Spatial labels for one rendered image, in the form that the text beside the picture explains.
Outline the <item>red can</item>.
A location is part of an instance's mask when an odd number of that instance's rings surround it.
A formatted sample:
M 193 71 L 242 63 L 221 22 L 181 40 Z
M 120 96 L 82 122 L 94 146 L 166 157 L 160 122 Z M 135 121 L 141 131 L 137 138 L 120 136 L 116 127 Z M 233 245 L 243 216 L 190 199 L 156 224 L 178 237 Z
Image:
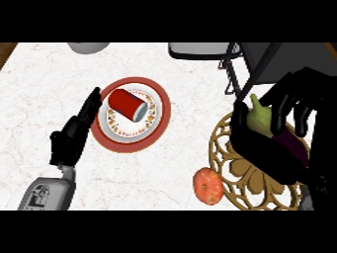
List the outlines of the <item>red can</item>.
M 113 91 L 109 105 L 134 123 L 138 123 L 147 114 L 149 103 L 125 89 Z

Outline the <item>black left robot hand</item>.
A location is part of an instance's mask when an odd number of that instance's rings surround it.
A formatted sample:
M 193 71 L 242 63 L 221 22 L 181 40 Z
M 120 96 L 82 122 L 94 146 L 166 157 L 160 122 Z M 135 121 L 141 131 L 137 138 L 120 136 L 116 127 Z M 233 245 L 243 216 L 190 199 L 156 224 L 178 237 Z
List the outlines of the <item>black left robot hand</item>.
M 52 132 L 52 165 L 75 166 L 79 161 L 89 129 L 103 105 L 100 91 L 100 88 L 94 89 L 79 114 L 69 119 L 63 129 Z

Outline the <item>gold openwork placemat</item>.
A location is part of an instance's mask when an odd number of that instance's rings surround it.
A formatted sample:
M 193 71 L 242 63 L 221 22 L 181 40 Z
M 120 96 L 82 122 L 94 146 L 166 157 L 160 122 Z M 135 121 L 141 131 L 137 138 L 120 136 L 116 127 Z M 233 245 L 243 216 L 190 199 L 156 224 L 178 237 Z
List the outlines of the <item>gold openwork placemat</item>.
M 242 211 L 296 211 L 304 185 L 282 185 L 236 152 L 231 117 L 220 120 L 209 138 L 209 165 L 221 175 L 225 197 Z

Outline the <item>orange pumpkin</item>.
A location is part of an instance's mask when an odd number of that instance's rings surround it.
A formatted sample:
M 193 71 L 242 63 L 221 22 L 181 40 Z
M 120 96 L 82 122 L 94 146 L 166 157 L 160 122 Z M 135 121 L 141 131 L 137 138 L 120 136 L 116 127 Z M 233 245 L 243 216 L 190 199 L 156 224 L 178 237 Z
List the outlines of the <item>orange pumpkin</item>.
M 224 197 L 222 178 L 211 168 L 202 168 L 193 177 L 194 194 L 208 205 L 217 205 Z

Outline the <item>purple eggplant with green top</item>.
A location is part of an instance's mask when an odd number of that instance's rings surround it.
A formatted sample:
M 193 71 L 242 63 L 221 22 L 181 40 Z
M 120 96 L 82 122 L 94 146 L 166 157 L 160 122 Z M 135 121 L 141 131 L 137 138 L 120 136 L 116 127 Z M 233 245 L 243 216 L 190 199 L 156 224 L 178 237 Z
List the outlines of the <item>purple eggplant with green top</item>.
M 308 152 L 304 143 L 285 127 L 280 134 L 273 134 L 273 108 L 262 105 L 258 95 L 251 95 L 254 109 L 248 115 L 248 127 L 255 134 L 254 147 L 264 160 L 295 160 L 308 166 Z

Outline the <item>white bowl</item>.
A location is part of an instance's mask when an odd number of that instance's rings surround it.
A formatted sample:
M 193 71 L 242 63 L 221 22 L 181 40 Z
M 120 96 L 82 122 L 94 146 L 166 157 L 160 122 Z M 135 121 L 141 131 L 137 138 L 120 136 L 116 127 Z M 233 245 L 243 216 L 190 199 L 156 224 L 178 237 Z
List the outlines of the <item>white bowl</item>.
M 100 52 L 109 46 L 109 42 L 72 42 L 69 46 L 75 52 L 81 54 L 92 54 Z

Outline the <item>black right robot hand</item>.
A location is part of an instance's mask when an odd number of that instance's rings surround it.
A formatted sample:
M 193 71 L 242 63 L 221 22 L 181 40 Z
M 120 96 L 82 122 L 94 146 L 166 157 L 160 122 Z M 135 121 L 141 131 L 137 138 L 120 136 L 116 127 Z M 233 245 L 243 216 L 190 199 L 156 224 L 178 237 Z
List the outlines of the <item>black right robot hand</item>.
M 254 147 L 248 127 L 249 107 L 234 104 L 231 144 L 237 153 L 285 185 L 302 183 L 316 211 L 337 205 L 337 76 L 305 67 L 288 74 L 261 99 L 273 108 L 273 134 L 280 134 L 286 118 L 295 119 L 295 134 L 313 136 L 308 166 L 292 160 L 264 160 Z

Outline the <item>red rimmed patterned plate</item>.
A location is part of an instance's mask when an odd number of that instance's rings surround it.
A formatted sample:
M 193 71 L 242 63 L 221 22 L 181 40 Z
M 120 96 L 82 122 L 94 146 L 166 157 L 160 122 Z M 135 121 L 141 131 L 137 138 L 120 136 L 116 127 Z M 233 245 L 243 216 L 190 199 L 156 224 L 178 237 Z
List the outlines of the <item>red rimmed patterned plate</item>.
M 147 114 L 138 123 L 110 108 L 109 97 L 116 89 L 128 90 L 149 103 Z M 101 91 L 101 101 L 103 106 L 91 127 L 98 143 L 120 153 L 150 147 L 169 126 L 171 102 L 162 85 L 146 77 L 123 78 Z

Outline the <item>pale grey appliance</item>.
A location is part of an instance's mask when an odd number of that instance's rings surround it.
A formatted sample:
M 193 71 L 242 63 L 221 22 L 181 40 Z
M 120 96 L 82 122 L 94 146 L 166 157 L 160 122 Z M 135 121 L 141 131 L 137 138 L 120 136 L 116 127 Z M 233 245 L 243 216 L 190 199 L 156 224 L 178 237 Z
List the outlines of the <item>pale grey appliance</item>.
M 234 42 L 171 42 L 169 55 L 175 59 L 221 60 L 243 55 Z

